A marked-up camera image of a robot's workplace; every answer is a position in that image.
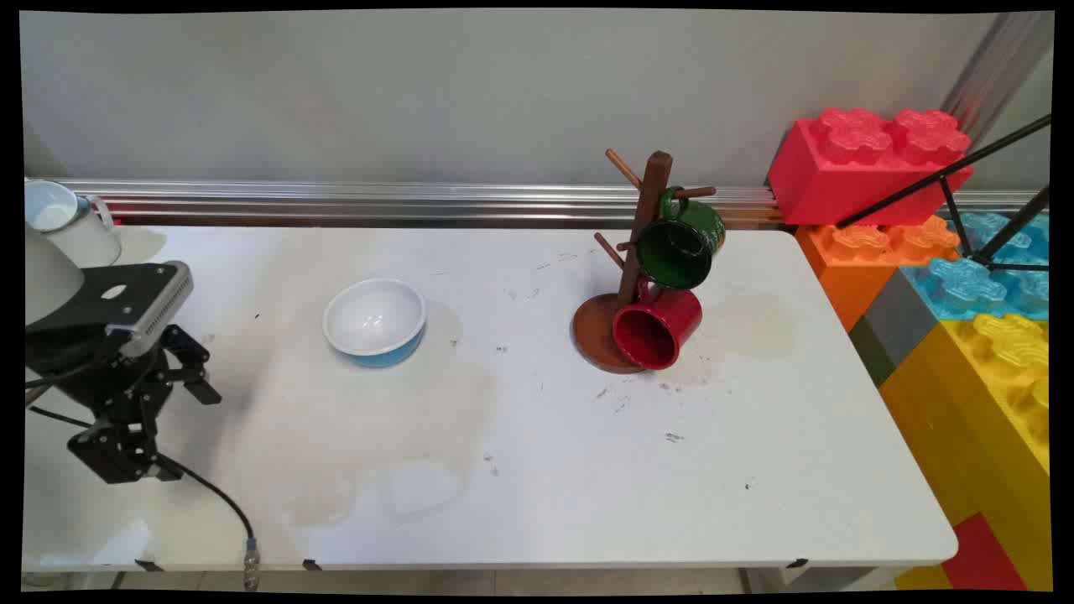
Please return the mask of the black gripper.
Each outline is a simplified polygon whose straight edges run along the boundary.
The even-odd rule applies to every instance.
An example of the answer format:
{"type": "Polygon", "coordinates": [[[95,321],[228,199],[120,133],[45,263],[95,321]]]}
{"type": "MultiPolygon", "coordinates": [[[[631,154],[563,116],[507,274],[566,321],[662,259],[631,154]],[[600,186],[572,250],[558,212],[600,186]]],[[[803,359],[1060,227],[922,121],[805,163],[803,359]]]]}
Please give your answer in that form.
{"type": "Polygon", "coordinates": [[[27,331],[27,366],[37,377],[26,385],[26,408],[82,428],[66,442],[66,449],[107,484],[178,481],[184,471],[157,446],[157,419],[174,383],[182,383],[203,405],[222,401],[208,382],[205,363],[211,353],[179,325],[169,325],[146,353],[124,353],[133,341],[127,331],[107,334],[95,326],[27,331]],[[169,364],[171,356],[177,368],[169,364]],[[37,405],[50,390],[88,409],[93,421],[37,405]]]}

